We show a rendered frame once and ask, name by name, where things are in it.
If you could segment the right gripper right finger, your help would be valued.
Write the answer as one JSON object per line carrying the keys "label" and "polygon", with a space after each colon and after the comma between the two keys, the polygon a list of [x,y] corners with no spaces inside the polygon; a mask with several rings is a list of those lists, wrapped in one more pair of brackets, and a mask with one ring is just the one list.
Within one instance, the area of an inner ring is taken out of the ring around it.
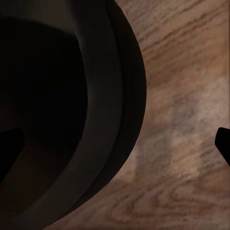
{"label": "right gripper right finger", "polygon": [[215,138],[215,145],[230,166],[230,129],[220,127]]}

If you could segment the cauldron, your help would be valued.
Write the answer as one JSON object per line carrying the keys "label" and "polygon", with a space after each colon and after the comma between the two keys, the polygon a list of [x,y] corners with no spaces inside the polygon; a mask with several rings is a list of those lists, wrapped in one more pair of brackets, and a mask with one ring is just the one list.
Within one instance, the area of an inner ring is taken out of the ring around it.
{"label": "cauldron", "polygon": [[0,133],[25,146],[0,230],[43,230],[96,195],[138,139],[147,83],[116,0],[0,0]]}

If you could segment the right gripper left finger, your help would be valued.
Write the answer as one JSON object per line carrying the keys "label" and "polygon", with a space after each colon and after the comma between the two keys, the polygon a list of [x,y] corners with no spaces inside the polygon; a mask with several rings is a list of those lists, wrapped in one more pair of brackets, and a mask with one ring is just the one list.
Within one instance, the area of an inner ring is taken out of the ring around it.
{"label": "right gripper left finger", "polygon": [[25,146],[21,128],[0,133],[0,185]]}

